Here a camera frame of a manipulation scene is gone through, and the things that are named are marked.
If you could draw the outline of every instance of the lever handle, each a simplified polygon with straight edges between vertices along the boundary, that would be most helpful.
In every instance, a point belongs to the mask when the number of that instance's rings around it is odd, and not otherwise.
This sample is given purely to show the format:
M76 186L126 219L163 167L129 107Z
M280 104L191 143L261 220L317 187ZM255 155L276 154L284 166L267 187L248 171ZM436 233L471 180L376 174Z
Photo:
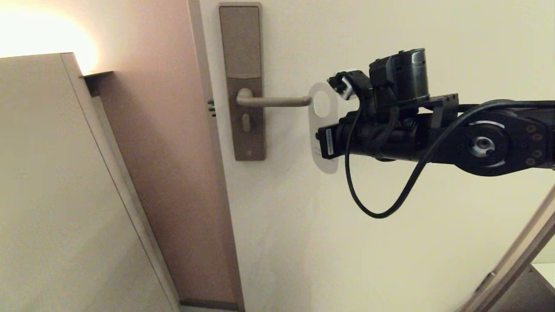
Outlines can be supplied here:
M311 97L255 98L250 89L243 88L237 94L237 104L247 107L303 107L312 103Z

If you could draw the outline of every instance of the wall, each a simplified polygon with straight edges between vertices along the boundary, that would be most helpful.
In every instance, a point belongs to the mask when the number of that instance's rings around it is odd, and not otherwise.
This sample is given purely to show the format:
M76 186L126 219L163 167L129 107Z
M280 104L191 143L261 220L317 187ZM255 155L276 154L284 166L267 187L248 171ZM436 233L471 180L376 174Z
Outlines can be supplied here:
M13 38L3 46L78 49L84 71L116 71L101 85L105 110L180 297L237 302L221 160L208 135L187 2L1 1L0 12L11 17L2 38ZM44 33L49 24L37 19L60 26ZM81 36L69 37L70 28ZM83 40L44 48L60 36Z
M555 263L555 239L552 238L534 258L532 263Z

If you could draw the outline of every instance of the label sticker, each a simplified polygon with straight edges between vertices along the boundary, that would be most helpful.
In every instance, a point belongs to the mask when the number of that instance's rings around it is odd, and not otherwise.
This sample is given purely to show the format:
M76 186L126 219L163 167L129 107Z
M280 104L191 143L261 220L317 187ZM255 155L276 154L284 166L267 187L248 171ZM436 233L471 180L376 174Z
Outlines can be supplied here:
M334 141L331 137L331 129L326 129L326 142L327 142L327 154L334 154Z

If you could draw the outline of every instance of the cable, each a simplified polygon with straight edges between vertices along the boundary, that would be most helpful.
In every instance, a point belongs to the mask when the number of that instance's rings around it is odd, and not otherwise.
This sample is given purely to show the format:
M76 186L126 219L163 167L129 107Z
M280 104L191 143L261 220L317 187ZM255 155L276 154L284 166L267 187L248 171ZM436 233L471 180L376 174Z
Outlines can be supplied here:
M399 124L399 113L399 106L393 106L390 109L389 121L387 122L385 130L382 130L375 139L370 141L370 144L365 146L367 153L376 154L378 158L383 158L380 148L387 141L393 130L395 130L395 127Z
M405 187L403 188L403 191L401 192L399 197L397 197L397 200L393 203L393 205L389 209L387 209L386 211L384 211L382 213L374 213L374 212L371 212L370 210L368 210L368 208L366 208L360 202L358 196L356 195L355 188L352 185L351 167L350 167L350 164L349 164L349 155L350 155L350 152L351 152L352 134L353 134L354 129L356 127L356 123L359 121L359 117L360 117L360 114L361 114L361 108L359 107L359 110L356 113L355 120L353 121L352 128L349 132L349 137L347 138L347 144L345 146L345 172L346 172L346 175L347 175L347 183L349 185L349 191L351 192L351 196L352 196L353 200L355 201L355 203L359 206L359 208L365 214L371 216L372 218L376 218L376 219L387 218L390 215L392 215L394 212L396 212L401 207L401 205L403 204L405 199L410 194L410 192L412 190L412 187L414 187L414 185L416 183L416 180L418 179L418 176L420 175L420 173L422 173L422 170L424 169L426 164L432 160L433 155L438 150L438 148L441 146L443 141L451 134L451 132L455 128L457 128L459 125L464 123L468 118L472 117L474 114L479 113L483 110L490 110L490 109L497 109L497 108L542 108L542 107L555 108L555 102L554 101L541 101L541 102L540 101L505 102L505 101L508 101L508 100L490 101L490 102L486 102L484 104L472 107L468 111L466 111L462 115L460 115L457 119L455 119L455 121L453 121L440 134L440 136L437 137L437 139L428 148L426 153L418 161L414 170L412 171L411 176L409 177L407 183L405 184Z

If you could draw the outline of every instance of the cabinet door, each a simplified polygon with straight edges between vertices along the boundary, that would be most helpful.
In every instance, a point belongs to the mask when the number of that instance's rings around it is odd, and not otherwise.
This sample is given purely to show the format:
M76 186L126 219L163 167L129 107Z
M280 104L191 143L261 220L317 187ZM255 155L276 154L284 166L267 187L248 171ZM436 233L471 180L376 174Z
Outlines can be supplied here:
M247 312L463 305L546 196L553 172L486 178L429 164L397 213L371 219L351 198L343 157L334 175L312 161L306 108L266 108L267 159L236 162L220 1L200 5ZM426 48L432 95L555 99L552 0L259 2L266 97L307 95L338 71L368 74L376 58ZM339 116L357 108L340 100ZM376 212L391 206L414 166L351 157L354 187Z
M0 59L0 310L171 311L59 54Z

